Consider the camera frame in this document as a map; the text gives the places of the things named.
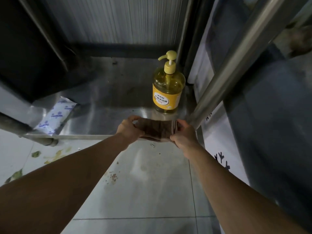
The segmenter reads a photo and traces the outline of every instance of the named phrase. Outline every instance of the forearm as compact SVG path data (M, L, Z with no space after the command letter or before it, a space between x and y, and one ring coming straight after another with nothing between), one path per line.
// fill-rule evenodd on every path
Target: forearm
M204 148L187 153L225 233L306 233L254 189L224 169Z
M0 231L60 233L127 146L115 135L2 186Z

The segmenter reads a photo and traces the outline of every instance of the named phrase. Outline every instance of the yellow pump dispenser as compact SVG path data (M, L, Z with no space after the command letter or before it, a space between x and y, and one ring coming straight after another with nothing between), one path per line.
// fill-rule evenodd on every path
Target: yellow pump dispenser
M158 60L167 58L164 68L157 68L153 74L153 101L157 111L167 114L174 113L185 86L184 75L176 71L177 58L175 51L167 51Z

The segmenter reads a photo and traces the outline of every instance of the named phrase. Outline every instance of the corrugated metal panel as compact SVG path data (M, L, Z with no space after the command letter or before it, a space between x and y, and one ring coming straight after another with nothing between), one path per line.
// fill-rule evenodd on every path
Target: corrugated metal panel
M178 45L188 0L42 0L70 43Z

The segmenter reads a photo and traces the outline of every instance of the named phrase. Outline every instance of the folded towel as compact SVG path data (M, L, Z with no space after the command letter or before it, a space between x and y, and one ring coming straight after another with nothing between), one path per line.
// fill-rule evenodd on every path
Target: folded towel
M140 118L135 127L143 130L145 135L142 137L156 142L169 142L170 135L176 133L181 127L177 121L155 121L146 118Z

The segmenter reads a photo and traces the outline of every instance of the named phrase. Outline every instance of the white oval logo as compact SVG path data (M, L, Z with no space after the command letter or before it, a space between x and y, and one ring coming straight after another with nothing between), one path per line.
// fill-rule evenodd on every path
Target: white oval logo
M154 93L154 98L160 105L169 104L169 99L159 93Z

